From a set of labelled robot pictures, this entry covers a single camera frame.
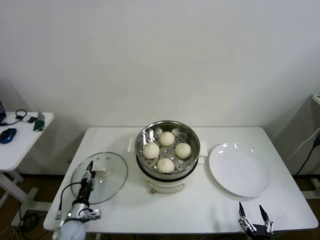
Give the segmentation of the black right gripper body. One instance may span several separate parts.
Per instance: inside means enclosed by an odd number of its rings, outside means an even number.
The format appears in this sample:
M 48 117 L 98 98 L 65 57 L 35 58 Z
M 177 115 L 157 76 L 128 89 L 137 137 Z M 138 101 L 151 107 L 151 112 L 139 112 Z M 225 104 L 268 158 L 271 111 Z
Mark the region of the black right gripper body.
M 247 230 L 246 234 L 252 239 L 252 240 L 270 240 L 273 237 L 273 234 L 267 232 L 267 227 L 264 225 L 253 225 L 256 230 L 251 231 Z

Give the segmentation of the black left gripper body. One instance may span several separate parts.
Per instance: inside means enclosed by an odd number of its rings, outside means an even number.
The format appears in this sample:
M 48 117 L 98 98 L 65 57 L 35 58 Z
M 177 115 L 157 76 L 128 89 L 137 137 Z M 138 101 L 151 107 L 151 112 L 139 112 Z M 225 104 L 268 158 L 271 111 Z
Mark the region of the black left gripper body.
M 81 187 L 76 197 L 76 200 L 80 202 L 88 202 L 91 192 L 93 190 L 94 190 L 93 183 L 81 183 Z

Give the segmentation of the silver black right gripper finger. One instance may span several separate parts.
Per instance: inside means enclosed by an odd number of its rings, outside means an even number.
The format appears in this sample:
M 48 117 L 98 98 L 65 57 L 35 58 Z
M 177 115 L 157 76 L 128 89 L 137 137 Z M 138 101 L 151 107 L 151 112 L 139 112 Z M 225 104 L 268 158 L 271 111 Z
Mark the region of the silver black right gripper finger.
M 247 219 L 245 210 L 241 202 L 239 202 L 239 224 L 245 232 L 256 232 L 256 227 Z
M 259 205 L 259 209 L 260 209 L 262 219 L 264 221 L 264 226 L 266 228 L 266 232 L 270 235 L 273 235 L 274 234 L 274 230 L 273 230 L 274 222 L 270 220 L 267 212 L 264 210 L 264 208 L 261 205 Z

